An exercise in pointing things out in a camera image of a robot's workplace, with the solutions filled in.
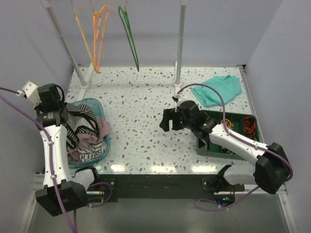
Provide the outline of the green compartment tray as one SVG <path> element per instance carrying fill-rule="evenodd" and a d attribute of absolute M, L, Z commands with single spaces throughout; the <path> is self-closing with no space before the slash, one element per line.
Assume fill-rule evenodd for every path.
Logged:
<path fill-rule="evenodd" d="M 246 116 L 253 116 L 253 115 L 238 114 L 238 113 L 226 113 L 225 114 L 225 118 L 229 119 L 234 124 L 234 128 L 232 130 L 243 135 L 243 136 L 245 136 L 243 118 Z M 253 116 L 253 117 L 255 118 L 255 122 L 256 122 L 256 140 L 255 139 L 252 139 L 252 140 L 261 142 L 262 139 L 261 139 L 260 133 L 258 131 L 257 119 L 255 116 Z M 235 153 L 234 154 L 223 153 L 222 146 L 219 146 L 219 145 L 216 145 L 213 143 L 209 143 L 209 151 L 201 150 L 200 148 L 198 148 L 198 140 L 199 139 L 197 139 L 197 141 L 196 141 L 196 152 L 200 156 L 225 158 L 225 159 L 233 159 L 233 160 L 242 160 L 242 161 L 244 160 L 243 158 L 241 158 L 240 156 L 238 156 Z"/>

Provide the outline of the teal folded cloth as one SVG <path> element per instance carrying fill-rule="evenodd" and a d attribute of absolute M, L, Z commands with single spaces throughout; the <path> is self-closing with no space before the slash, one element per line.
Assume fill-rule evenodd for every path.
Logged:
<path fill-rule="evenodd" d="M 215 76 L 203 82 L 203 84 L 215 89 L 221 95 L 225 104 L 234 100 L 236 96 L 242 93 L 240 79 L 235 75 Z M 222 106 L 220 97 L 207 87 L 196 85 L 191 91 L 204 107 Z"/>

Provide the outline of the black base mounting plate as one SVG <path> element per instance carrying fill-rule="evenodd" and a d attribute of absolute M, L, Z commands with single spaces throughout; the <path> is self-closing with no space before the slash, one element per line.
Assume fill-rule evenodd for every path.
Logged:
<path fill-rule="evenodd" d="M 99 175 L 98 185 L 87 190 L 89 202 L 117 202 L 118 199 L 214 199 L 214 195 L 245 190 L 243 184 L 230 185 L 220 175 Z"/>

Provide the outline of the mauve pink garment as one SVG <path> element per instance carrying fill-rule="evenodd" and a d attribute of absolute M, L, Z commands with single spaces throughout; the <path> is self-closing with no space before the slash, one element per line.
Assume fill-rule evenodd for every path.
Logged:
<path fill-rule="evenodd" d="M 67 125 L 67 157 L 72 163 L 83 163 L 101 156 L 107 143 L 104 138 L 111 133 L 110 124 L 103 118 L 90 120 L 69 115 Z"/>

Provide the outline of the orange plastic hanger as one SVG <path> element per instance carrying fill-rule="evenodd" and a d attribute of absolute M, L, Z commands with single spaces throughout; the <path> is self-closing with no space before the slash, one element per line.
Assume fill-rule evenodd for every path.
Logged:
<path fill-rule="evenodd" d="M 90 0 L 89 2 L 93 12 L 93 67 L 94 71 L 98 74 L 101 67 L 109 9 L 107 5 L 103 5 L 99 11 L 95 11 L 92 1 Z"/>

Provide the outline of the orange and navy rolled tie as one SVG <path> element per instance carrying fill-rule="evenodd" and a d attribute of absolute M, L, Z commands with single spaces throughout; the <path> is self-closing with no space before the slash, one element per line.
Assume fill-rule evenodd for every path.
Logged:
<path fill-rule="evenodd" d="M 243 118 L 245 136 L 256 140 L 256 122 L 253 116 L 245 116 Z"/>

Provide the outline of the yellow plastic hanger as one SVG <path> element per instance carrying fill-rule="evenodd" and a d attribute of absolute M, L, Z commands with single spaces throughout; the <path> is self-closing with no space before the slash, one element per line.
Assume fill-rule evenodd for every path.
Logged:
<path fill-rule="evenodd" d="M 73 0 L 70 0 L 70 2 L 71 2 L 71 6 L 72 6 L 72 10 L 73 10 L 74 16 L 75 16 L 75 20 L 76 20 L 77 25 L 78 25 L 78 28 L 79 28 L 79 30 L 80 30 L 80 33 L 81 33 L 82 39 L 83 39 L 83 41 L 84 41 L 84 44 L 85 44 L 87 53 L 88 53 L 89 58 L 90 58 L 90 61 L 92 62 L 92 64 L 94 64 L 93 56 L 92 56 L 92 54 L 91 54 L 90 47 L 89 47 L 88 41 L 87 41 L 87 39 L 86 39 L 86 35 L 85 35 L 85 33 L 84 33 L 84 30 L 83 30 L 83 28 L 82 28 L 80 19 L 79 19 L 79 17 L 78 17 L 78 14 L 77 14 L 77 12 L 76 12 L 75 7 L 74 7 Z"/>

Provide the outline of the black white striped tank top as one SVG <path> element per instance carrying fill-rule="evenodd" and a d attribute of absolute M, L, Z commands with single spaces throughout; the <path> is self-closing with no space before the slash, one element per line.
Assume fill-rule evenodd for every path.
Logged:
<path fill-rule="evenodd" d="M 67 103 L 68 111 L 67 146 L 74 149 L 78 146 L 79 133 L 95 137 L 95 142 L 100 139 L 100 127 L 93 110 L 86 104 L 78 106 Z"/>

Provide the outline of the translucent teal laundry basket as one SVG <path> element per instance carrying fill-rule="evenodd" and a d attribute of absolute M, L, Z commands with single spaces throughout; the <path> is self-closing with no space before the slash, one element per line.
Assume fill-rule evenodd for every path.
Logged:
<path fill-rule="evenodd" d="M 72 169 L 99 163 L 110 150 L 111 126 L 99 101 L 86 98 L 66 104 L 67 156 Z"/>

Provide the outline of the green hanger with brass hook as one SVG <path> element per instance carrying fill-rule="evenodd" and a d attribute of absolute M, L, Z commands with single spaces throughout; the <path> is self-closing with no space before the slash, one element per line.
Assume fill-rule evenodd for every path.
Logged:
<path fill-rule="evenodd" d="M 130 20 L 128 18 L 127 4 L 128 4 L 128 1 L 126 0 L 124 7 L 122 7 L 122 6 L 118 7 L 118 14 L 119 14 L 119 17 L 121 19 L 123 28 L 125 30 L 125 34 L 126 34 L 126 37 L 127 37 L 128 43 L 129 43 L 129 47 L 130 47 L 130 50 L 131 50 L 131 53 L 132 53 L 132 56 L 134 59 L 136 69 L 139 72 L 138 54 L 137 54 L 135 41 L 134 41 L 132 30 L 131 30 Z"/>

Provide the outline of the yellow patterned rolled tie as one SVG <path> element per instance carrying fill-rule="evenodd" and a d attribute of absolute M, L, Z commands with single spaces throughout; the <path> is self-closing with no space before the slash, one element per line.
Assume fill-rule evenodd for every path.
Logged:
<path fill-rule="evenodd" d="M 225 123 L 225 126 L 227 129 L 230 129 L 232 130 L 234 128 L 234 124 L 229 120 L 229 119 L 225 119 L 225 120 L 221 120 L 221 123 L 224 124 Z"/>

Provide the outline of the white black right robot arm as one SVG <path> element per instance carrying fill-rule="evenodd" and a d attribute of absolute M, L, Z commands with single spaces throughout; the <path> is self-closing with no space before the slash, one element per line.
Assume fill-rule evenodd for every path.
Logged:
<path fill-rule="evenodd" d="M 176 107 L 164 109 L 160 128 L 169 130 L 190 130 L 204 144 L 224 147 L 252 165 L 238 173 L 232 165 L 225 166 L 216 179 L 219 189 L 227 191 L 237 184 L 255 184 L 269 194 L 293 177 L 293 169 L 282 146 L 277 143 L 267 145 L 252 140 L 226 127 L 224 122 L 201 111 L 191 101 L 183 101 Z"/>

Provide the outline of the black cream floral rolled tie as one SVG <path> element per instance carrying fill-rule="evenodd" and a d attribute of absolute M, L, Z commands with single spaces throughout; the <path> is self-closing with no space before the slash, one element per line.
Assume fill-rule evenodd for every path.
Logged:
<path fill-rule="evenodd" d="M 222 147 L 222 150 L 223 150 L 223 153 L 226 153 L 226 154 L 234 154 L 234 152 L 232 152 L 231 150 L 225 148 L 225 147 Z"/>

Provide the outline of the black white zigzag garment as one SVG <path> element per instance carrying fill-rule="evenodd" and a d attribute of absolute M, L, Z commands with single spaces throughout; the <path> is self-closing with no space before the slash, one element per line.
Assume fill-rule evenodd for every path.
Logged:
<path fill-rule="evenodd" d="M 89 146 L 84 150 L 78 150 L 78 155 L 82 162 L 87 162 L 102 158 L 106 148 L 107 144 L 104 141 L 101 141 L 94 144 L 89 144 Z"/>

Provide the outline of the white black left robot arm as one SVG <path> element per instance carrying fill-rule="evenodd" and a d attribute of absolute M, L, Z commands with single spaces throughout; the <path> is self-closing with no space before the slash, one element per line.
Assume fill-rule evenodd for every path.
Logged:
<path fill-rule="evenodd" d="M 45 175 L 35 198 L 51 216 L 58 216 L 85 207 L 86 191 L 98 189 L 101 179 L 94 166 L 78 169 L 71 175 L 66 147 L 68 112 L 61 97 L 63 91 L 53 83 L 37 91 L 36 121 L 44 145 Z"/>

